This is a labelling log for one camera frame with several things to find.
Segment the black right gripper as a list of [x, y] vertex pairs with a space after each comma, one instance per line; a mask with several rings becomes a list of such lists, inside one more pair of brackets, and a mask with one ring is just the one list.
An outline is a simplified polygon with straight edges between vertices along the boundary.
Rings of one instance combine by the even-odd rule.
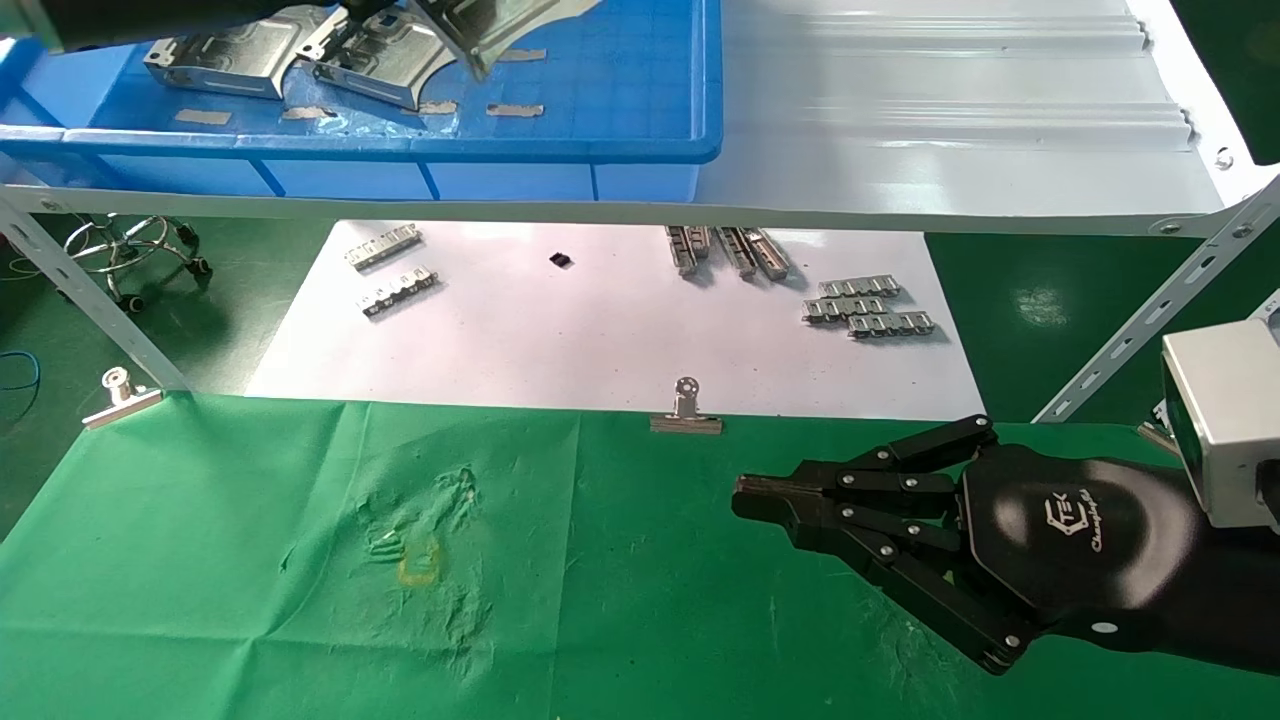
[[[742, 474], [733, 514], [782, 527], [797, 550], [840, 559], [996, 676], [1030, 648], [1036, 626], [1091, 641], [1165, 641], [1167, 594], [1201, 538], [1201, 509], [1181, 474], [1051, 457], [1025, 445], [988, 448], [997, 441], [992, 420], [974, 415], [850, 460]], [[947, 470], [964, 462], [959, 482]], [[1034, 625], [1010, 603], [960, 587], [951, 534], [923, 524], [911, 534], [901, 519], [940, 518], [961, 489], [972, 556]]]

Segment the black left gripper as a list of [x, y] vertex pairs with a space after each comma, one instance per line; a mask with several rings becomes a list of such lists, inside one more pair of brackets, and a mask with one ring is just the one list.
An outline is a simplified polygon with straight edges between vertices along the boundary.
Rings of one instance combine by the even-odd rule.
[[[51, 29], [45, 46], [83, 51], [200, 35], [262, 20], [293, 1], [46, 1]], [[340, 0], [351, 20], [364, 23], [379, 13], [407, 12], [422, 17], [419, 1]]]

